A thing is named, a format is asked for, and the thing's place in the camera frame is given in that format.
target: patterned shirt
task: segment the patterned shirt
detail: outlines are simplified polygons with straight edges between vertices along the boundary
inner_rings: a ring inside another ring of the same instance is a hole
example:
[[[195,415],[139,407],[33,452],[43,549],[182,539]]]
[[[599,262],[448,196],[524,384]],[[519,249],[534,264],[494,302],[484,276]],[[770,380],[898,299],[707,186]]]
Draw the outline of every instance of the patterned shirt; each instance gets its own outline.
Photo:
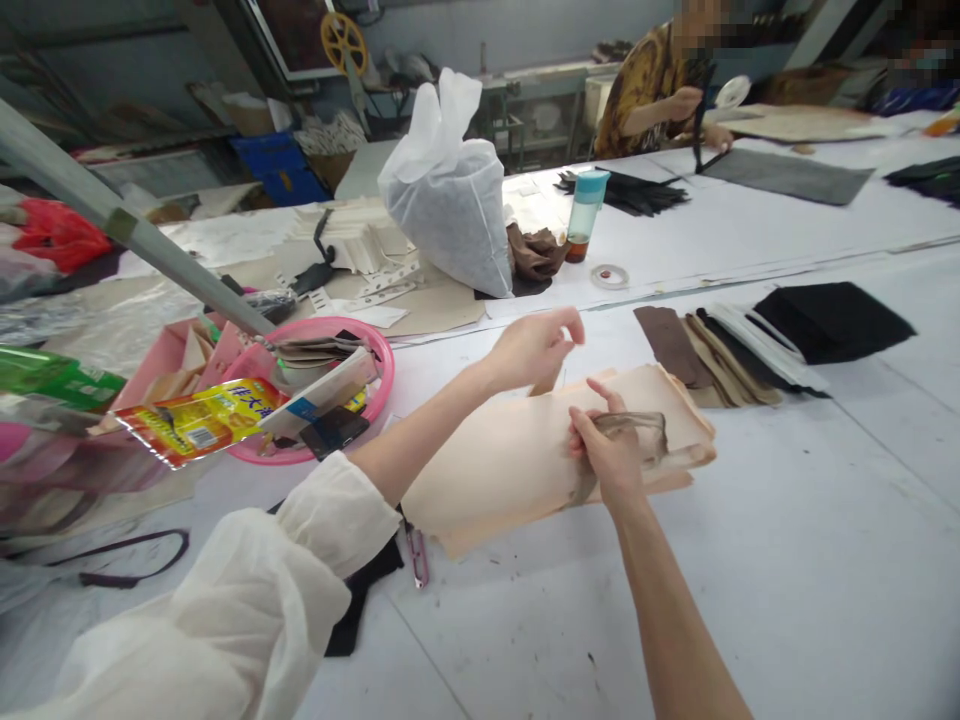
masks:
[[[633,137],[622,134],[624,124],[634,108],[664,100],[684,85],[702,85],[707,62],[674,57],[672,30],[672,23],[654,28],[623,61],[617,79],[610,88],[607,107],[597,133],[594,150],[598,160],[656,152],[666,138],[676,137],[683,130],[686,120],[658,123]]]

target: green bottle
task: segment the green bottle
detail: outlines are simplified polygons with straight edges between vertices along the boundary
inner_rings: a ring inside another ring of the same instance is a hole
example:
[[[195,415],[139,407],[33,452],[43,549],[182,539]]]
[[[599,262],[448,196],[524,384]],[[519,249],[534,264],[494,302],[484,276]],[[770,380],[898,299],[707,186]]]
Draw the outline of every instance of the green bottle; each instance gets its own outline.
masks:
[[[0,392],[43,395],[74,410],[97,412],[110,406],[126,382],[73,358],[0,345]]]

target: white jacket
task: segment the white jacket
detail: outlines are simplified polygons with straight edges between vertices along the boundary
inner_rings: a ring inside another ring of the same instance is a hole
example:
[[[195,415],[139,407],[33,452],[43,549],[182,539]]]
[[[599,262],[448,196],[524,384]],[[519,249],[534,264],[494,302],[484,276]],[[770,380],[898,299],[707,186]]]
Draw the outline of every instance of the white jacket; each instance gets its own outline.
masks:
[[[341,578],[398,515],[342,453],[276,517],[231,513],[172,593],[79,637],[57,694],[21,718],[289,718],[350,604]]]

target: hand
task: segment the hand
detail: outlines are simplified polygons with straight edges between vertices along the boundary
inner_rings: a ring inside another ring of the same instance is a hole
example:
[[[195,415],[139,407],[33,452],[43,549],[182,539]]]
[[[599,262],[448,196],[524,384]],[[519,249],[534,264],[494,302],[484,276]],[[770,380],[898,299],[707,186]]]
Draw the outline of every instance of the hand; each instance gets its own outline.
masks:
[[[610,412],[626,412],[623,398],[596,380],[587,379],[587,385],[607,401]],[[570,408],[570,455],[581,458],[584,455],[597,474],[600,483],[600,495],[608,507],[645,499],[643,477],[640,467],[643,464],[643,452],[640,438],[634,428],[626,428],[613,438],[604,436],[593,418],[603,413],[600,410]]]
[[[704,125],[703,144],[720,154],[728,153],[733,147],[733,133],[720,125]]]
[[[570,340],[563,328],[570,332]],[[486,372],[491,392],[513,390],[555,377],[563,359],[583,343],[583,321],[576,308],[528,315],[503,331],[479,365]]]
[[[696,111],[703,100],[703,90],[693,87],[682,87],[664,100],[667,107],[667,118],[674,122],[683,122]]]

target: water bottle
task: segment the water bottle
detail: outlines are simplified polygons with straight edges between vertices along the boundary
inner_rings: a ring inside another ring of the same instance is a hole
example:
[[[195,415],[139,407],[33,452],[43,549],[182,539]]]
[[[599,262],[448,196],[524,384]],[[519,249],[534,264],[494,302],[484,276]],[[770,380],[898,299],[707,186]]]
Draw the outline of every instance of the water bottle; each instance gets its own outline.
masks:
[[[577,176],[577,186],[573,193],[573,210],[570,212],[570,224],[567,226],[567,240],[570,251],[567,262],[583,262],[587,256],[587,244],[593,233],[593,223],[597,211],[603,205],[603,196],[607,191],[610,173],[606,170],[587,170]]]

